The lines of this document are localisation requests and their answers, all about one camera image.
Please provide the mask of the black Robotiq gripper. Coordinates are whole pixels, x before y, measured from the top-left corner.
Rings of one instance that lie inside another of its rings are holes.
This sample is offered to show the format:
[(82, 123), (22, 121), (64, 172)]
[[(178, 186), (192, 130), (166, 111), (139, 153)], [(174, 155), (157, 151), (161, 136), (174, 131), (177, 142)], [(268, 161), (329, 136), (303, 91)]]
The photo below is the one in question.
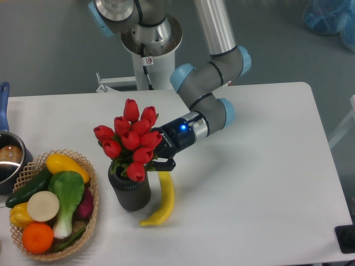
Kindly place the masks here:
[(176, 166), (173, 157), (195, 143), (196, 135), (192, 123), (192, 120), (180, 117), (161, 127), (153, 128), (153, 131), (159, 132), (162, 136), (154, 152), (158, 158), (168, 158), (164, 162), (153, 161), (151, 166), (154, 171), (171, 172)]

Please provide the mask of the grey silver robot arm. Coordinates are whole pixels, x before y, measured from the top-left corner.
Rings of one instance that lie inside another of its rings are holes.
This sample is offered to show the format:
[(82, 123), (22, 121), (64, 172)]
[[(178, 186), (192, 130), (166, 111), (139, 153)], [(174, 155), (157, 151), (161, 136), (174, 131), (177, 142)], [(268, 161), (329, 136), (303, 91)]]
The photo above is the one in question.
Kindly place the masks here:
[(148, 108), (135, 126), (149, 129), (132, 151), (126, 144), (136, 141), (118, 122), (111, 146), (121, 147), (111, 170), (171, 171), (174, 156), (187, 147), (227, 127), (235, 117), (233, 105), (213, 92), (251, 67), (248, 51), (236, 44), (224, 1), (195, 1), (211, 59), (196, 68), (175, 66), (175, 51), (182, 40), (179, 22), (166, 12), (165, 1), (91, 1), (89, 11), (103, 34), (120, 33), (130, 52), (138, 90), (173, 89), (189, 113), (159, 128), (148, 125), (156, 112)]

